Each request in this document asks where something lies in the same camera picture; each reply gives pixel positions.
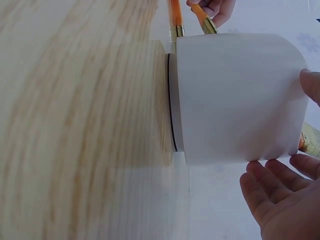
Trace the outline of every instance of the white cylinder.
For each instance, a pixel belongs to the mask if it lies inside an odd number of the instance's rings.
[[[176,49],[173,134],[188,165],[297,152],[308,104],[298,76],[307,64],[291,43],[275,34],[210,34],[180,37]]]

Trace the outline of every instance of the orange paintbrush handle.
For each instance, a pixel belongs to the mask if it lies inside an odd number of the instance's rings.
[[[194,14],[196,15],[196,17],[199,20],[199,23],[202,25],[204,20],[206,18],[209,18],[209,16],[202,10],[202,8],[199,6],[199,4],[191,4],[190,3],[190,7],[192,9],[192,11],[194,12]]]
[[[175,26],[183,25],[180,0],[171,0],[171,7],[173,13],[173,24],[175,24]]]

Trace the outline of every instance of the finger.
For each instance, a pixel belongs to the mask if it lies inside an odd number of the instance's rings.
[[[187,0],[191,4],[198,4],[201,0]]]
[[[300,173],[317,180],[320,177],[320,160],[312,156],[297,154],[290,158],[290,164]]]
[[[312,183],[311,180],[305,179],[296,172],[292,171],[278,160],[269,160],[265,167],[288,189],[293,192],[305,189]]]
[[[303,69],[300,72],[300,82],[305,94],[320,106],[320,72]]]
[[[219,13],[220,6],[221,6],[221,0],[213,0],[212,2],[209,3],[208,8],[210,8],[214,13],[210,17],[214,17]]]
[[[213,11],[210,7],[203,7],[202,10],[209,16],[209,17],[213,17],[215,15],[217,15],[217,13],[215,11]]]
[[[274,204],[262,191],[255,178],[249,173],[244,173],[240,177],[241,191],[254,219],[261,226],[266,214],[272,209]]]
[[[221,3],[219,13],[212,19],[217,28],[229,20],[235,8],[235,4],[236,0],[224,0]]]
[[[286,199],[293,193],[284,187],[280,181],[258,161],[250,162],[246,166],[246,171],[255,177],[255,180],[260,184],[262,190],[274,204]]]

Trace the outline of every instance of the paper roll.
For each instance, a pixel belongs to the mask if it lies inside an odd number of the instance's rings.
[[[293,155],[308,98],[300,52],[275,34],[177,40],[178,94],[188,165]]]

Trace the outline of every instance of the white cylindrical container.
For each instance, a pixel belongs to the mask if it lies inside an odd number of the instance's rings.
[[[188,165],[298,150],[308,98],[301,53],[275,34],[180,37],[169,59],[172,127]]]

